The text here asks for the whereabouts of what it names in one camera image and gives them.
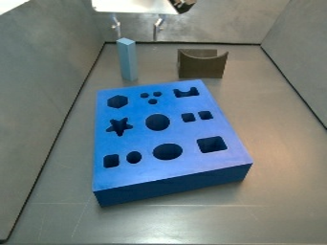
shape sorter board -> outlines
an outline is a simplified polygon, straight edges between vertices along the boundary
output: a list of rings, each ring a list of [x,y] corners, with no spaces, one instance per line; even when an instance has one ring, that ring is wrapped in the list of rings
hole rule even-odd
[[[97,93],[101,206],[244,179],[252,158],[201,80]]]

circular hole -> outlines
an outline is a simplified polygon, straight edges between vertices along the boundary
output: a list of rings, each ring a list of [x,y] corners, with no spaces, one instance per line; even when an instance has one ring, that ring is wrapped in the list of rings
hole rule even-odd
[[[172,160],[182,153],[182,149],[177,144],[162,144],[153,149],[153,156],[160,160]]]
[[[148,103],[149,103],[149,104],[156,104],[156,103],[157,103],[157,100],[156,100],[156,99],[149,99],[149,100],[148,100]]]
[[[154,97],[158,97],[158,96],[161,96],[161,95],[162,95],[161,92],[153,92],[153,96],[154,96]]]
[[[129,152],[128,156],[126,156],[126,160],[130,164],[136,164],[141,159],[141,155],[137,151],[132,151]]]
[[[141,97],[141,98],[148,98],[148,96],[149,96],[148,93],[141,93],[141,94],[140,94],[140,97]]]
[[[161,131],[168,128],[169,119],[162,114],[150,115],[145,120],[145,125],[154,131]]]

hexagonal hole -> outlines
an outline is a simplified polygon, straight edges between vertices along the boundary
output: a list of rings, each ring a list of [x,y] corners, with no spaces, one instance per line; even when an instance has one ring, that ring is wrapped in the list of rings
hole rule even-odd
[[[113,96],[106,100],[106,106],[112,108],[121,108],[128,104],[128,98],[125,96]]]

star-shaped hole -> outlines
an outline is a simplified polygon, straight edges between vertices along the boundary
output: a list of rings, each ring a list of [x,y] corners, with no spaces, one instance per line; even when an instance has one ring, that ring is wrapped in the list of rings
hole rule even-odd
[[[129,124],[128,124],[128,118],[124,118],[121,120],[109,120],[110,123],[110,127],[105,130],[105,132],[116,132],[117,136],[122,136],[124,131],[126,129],[133,128]]]

arch-shaped hole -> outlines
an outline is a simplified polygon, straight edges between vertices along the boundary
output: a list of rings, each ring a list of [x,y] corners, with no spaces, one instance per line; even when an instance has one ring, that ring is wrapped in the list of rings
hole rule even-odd
[[[169,119],[162,114],[153,114],[146,118],[145,125],[150,130],[161,131],[168,128]]]
[[[186,92],[182,92],[178,89],[173,89],[173,94],[176,98],[182,98],[182,97],[189,97],[189,96],[197,96],[198,92],[197,92],[197,89],[192,87],[189,91]]]
[[[137,151],[132,151],[128,153],[126,160],[130,164],[136,164],[141,159],[141,155]]]
[[[172,160],[182,153],[182,148],[177,144],[162,144],[153,149],[153,156],[160,160]]]

